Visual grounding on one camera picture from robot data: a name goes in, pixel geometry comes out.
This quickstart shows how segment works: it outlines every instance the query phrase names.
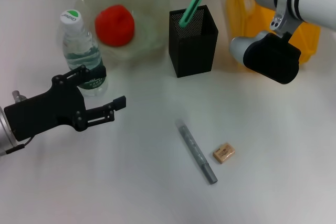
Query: gray marker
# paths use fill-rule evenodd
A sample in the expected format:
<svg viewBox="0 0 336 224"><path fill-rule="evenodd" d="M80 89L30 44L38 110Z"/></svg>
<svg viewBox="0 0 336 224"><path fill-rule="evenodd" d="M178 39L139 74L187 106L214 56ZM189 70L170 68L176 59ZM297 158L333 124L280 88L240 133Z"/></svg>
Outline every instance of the gray marker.
<svg viewBox="0 0 336 224"><path fill-rule="evenodd" d="M211 185L216 183L218 179L216 178L216 175L212 171L211 167L209 166L209 163L203 155L202 151L200 150L199 146L196 144L196 141L191 135L188 127L181 120L176 121L176 126L209 183Z"/></svg>

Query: bottle label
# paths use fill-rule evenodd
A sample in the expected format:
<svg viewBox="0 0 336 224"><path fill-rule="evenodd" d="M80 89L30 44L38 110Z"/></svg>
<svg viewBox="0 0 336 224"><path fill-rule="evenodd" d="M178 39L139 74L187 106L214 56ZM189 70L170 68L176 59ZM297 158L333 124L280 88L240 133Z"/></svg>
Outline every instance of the bottle label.
<svg viewBox="0 0 336 224"><path fill-rule="evenodd" d="M103 66L103 60L101 60L100 63L98 64L98 66L96 66L96 67L99 67L99 66ZM100 78L100 79L92 79L92 80L90 80L88 82L85 82L84 84L80 85L79 87L82 88L82 89L96 89L104 83L105 79L106 79L106 77Z"/></svg>

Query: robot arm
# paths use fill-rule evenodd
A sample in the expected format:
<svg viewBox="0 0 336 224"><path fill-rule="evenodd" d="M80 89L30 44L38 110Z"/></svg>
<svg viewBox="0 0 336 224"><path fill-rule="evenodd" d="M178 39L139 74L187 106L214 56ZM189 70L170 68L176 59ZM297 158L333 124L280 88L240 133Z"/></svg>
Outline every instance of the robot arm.
<svg viewBox="0 0 336 224"><path fill-rule="evenodd" d="M303 22L336 30L334 0L255 0L275 10L270 30L255 38L237 37L230 52L242 65L282 84L290 83L299 71L301 52L288 43Z"/></svg>
<svg viewBox="0 0 336 224"><path fill-rule="evenodd" d="M92 79L104 78L104 66L87 69L84 65L64 75L53 77L51 88L30 99L13 92L15 104L0 108L0 156L25 147L18 144L59 125L69 125L76 131L114 121L114 111L126 107L120 97L102 107L86 110L84 98L77 88Z"/></svg>

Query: eraser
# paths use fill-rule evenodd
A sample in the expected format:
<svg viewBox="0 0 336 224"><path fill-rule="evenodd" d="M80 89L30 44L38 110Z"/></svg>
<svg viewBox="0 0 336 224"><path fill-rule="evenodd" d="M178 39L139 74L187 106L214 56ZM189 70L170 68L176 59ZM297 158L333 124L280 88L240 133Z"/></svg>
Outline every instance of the eraser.
<svg viewBox="0 0 336 224"><path fill-rule="evenodd" d="M229 159L233 154L235 154L236 150L229 145L228 143L223 144L220 148L214 151L214 157L221 164Z"/></svg>

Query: gray metal cylinder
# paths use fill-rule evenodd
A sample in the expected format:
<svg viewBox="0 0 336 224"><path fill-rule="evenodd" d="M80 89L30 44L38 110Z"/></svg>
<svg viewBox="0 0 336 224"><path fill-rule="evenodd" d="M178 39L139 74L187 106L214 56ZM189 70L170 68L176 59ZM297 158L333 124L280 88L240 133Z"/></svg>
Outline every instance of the gray metal cylinder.
<svg viewBox="0 0 336 224"><path fill-rule="evenodd" d="M0 107L0 156L6 155L6 150L9 150L16 145L17 142L9 127L6 115Z"/></svg>
<svg viewBox="0 0 336 224"><path fill-rule="evenodd" d="M244 55L246 50L254 42L262 40L268 34L261 31L256 37L236 37L230 43L230 54L242 65L244 65Z"/></svg>

